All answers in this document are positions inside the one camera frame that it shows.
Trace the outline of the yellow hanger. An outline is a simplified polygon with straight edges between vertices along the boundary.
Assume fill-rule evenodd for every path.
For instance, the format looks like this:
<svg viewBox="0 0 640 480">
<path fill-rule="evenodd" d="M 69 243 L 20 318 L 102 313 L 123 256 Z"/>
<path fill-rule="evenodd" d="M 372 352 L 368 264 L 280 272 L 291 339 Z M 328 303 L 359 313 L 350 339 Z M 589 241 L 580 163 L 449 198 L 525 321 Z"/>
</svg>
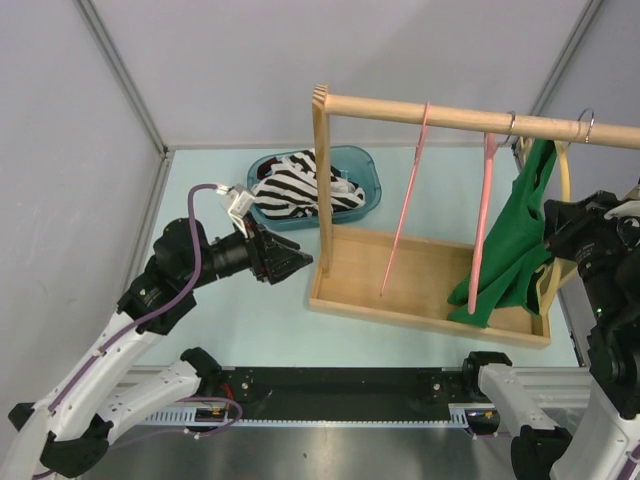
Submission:
<svg viewBox="0 0 640 480">
<path fill-rule="evenodd" d="M 526 163 L 529 152 L 534 143 L 533 138 L 520 137 L 515 144 L 515 157 L 523 164 Z M 568 161 L 569 143 L 554 142 L 559 148 L 557 163 L 560 171 L 561 200 L 568 202 L 571 198 L 571 178 Z M 549 265 L 543 265 L 538 269 L 541 272 L 536 284 L 536 292 L 539 300 L 539 313 L 547 316 L 558 290 L 575 274 L 575 263 L 569 260 L 555 258 Z"/>
</svg>

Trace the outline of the green tank top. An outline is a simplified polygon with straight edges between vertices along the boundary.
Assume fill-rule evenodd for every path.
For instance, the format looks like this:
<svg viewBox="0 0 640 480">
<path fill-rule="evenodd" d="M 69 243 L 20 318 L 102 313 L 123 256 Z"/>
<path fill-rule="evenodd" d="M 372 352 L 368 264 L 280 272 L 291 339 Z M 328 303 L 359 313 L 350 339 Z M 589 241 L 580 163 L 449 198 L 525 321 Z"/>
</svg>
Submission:
<svg viewBox="0 0 640 480">
<path fill-rule="evenodd" d="M 541 205 L 556 158 L 553 141 L 534 141 L 525 165 L 512 182 L 509 198 L 485 238 L 476 309 L 468 311 L 470 279 L 465 278 L 448 297 L 454 307 L 448 320 L 485 328 L 496 309 L 521 307 L 531 314 L 539 313 L 536 271 L 552 261 L 544 246 Z"/>
</svg>

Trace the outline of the thick pink hanger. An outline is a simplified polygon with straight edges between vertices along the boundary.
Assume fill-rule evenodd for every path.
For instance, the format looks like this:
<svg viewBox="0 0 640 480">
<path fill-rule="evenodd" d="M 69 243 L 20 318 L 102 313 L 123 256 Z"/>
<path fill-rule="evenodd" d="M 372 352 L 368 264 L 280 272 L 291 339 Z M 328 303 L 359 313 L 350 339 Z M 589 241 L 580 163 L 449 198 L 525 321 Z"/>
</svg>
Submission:
<svg viewBox="0 0 640 480">
<path fill-rule="evenodd" d="M 499 147 L 503 147 L 507 145 L 508 140 L 510 139 L 513 133 L 513 128 L 516 123 L 516 112 L 510 111 L 509 114 L 511 117 L 510 127 L 507 133 L 506 139 L 502 143 L 498 144 L 496 142 L 496 138 L 493 133 L 484 134 L 484 143 L 483 143 L 484 171 L 483 171 L 481 200 L 480 200 L 480 206 L 478 211 L 475 244 L 474 244 L 474 250 L 473 250 L 473 258 L 472 258 L 472 264 L 471 264 L 469 289 L 468 289 L 467 311 L 469 314 L 474 314 L 476 312 L 476 307 L 477 307 L 477 297 L 478 297 L 481 265 L 482 265 L 482 258 L 483 258 L 484 239 L 486 234 L 487 217 L 489 212 L 489 204 L 490 204 L 491 189 L 492 189 L 492 182 L 493 182 L 494 156 Z"/>
</svg>

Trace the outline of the thin pink wire hanger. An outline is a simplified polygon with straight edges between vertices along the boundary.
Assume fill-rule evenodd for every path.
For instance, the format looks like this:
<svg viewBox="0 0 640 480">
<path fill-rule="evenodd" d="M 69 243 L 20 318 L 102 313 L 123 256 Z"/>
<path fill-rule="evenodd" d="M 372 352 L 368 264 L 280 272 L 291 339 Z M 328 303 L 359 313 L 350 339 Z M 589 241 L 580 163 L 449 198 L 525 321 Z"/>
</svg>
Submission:
<svg viewBox="0 0 640 480">
<path fill-rule="evenodd" d="M 416 177 L 417 177 L 417 174 L 418 174 L 419 166 L 420 166 L 422 155 L 423 155 L 424 144 L 425 144 L 425 140 L 426 140 L 426 137 L 427 137 L 429 109 L 430 109 L 430 103 L 427 102 L 424 105 L 421 129 L 420 129 L 419 138 L 418 138 L 418 141 L 417 141 L 417 144 L 416 144 L 416 147 L 415 147 L 415 151 L 414 151 L 412 169 L 411 169 L 411 173 L 410 173 L 410 176 L 409 176 L 407 189 L 406 189 L 406 192 L 405 192 L 405 196 L 404 196 L 403 205 L 402 205 L 400 217 L 399 217 L 399 220 L 398 220 L 397 228 L 396 228 L 396 231 L 395 231 L 395 234 L 394 234 L 394 238 L 393 238 L 393 242 L 392 242 L 392 246 L 391 246 L 388 262 L 387 262 L 387 265 L 386 265 L 383 281 L 382 281 L 382 284 L 381 284 L 381 287 L 380 287 L 380 291 L 379 291 L 379 296 L 380 297 L 382 297 L 386 292 L 387 284 L 388 284 L 389 278 L 390 278 L 391 273 L 392 273 L 392 269 L 393 269 L 393 265 L 394 265 L 394 261 L 395 261 L 395 257 L 396 257 L 396 252 L 397 252 L 397 249 L 398 249 L 398 244 L 399 244 L 400 237 L 401 237 L 401 234 L 402 234 L 403 229 L 404 229 L 404 224 L 406 222 L 406 217 L 407 217 L 407 214 L 408 214 L 409 205 L 410 205 L 410 202 L 411 202 L 411 197 L 412 197 L 412 193 L 413 193 L 413 190 L 414 190 Z"/>
</svg>

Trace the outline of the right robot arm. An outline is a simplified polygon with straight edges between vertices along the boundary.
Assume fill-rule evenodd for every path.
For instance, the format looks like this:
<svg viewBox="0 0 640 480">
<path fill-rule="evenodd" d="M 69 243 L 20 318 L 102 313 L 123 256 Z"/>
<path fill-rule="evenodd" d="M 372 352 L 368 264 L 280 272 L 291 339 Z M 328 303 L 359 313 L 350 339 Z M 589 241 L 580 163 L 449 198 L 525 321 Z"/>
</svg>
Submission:
<svg viewBox="0 0 640 480">
<path fill-rule="evenodd" d="M 573 261 L 596 324 L 587 337 L 589 401 L 574 433 L 536 404 L 510 360 L 476 351 L 463 393 L 487 398 L 511 435 L 519 479 L 632 479 L 639 473 L 639 202 L 598 191 L 544 204 L 546 249 Z"/>
</svg>

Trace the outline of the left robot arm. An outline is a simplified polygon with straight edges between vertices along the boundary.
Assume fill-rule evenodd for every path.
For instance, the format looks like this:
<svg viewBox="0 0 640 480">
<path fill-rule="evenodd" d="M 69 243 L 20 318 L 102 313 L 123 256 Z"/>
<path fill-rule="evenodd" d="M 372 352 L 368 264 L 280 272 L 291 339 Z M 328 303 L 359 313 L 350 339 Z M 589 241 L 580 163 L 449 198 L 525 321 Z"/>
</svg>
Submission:
<svg viewBox="0 0 640 480">
<path fill-rule="evenodd" d="M 269 231 L 251 215 L 214 242 L 208 242 L 197 220 L 174 220 L 153 249 L 143 273 L 72 372 L 41 400 L 11 410 L 9 419 L 18 434 L 2 478 L 77 477 L 149 415 L 194 396 L 214 397 L 221 387 L 221 368 L 200 347 L 186 350 L 150 380 L 121 393 L 115 388 L 195 308 L 195 289 L 242 271 L 275 285 L 313 261 L 299 244 Z"/>
</svg>

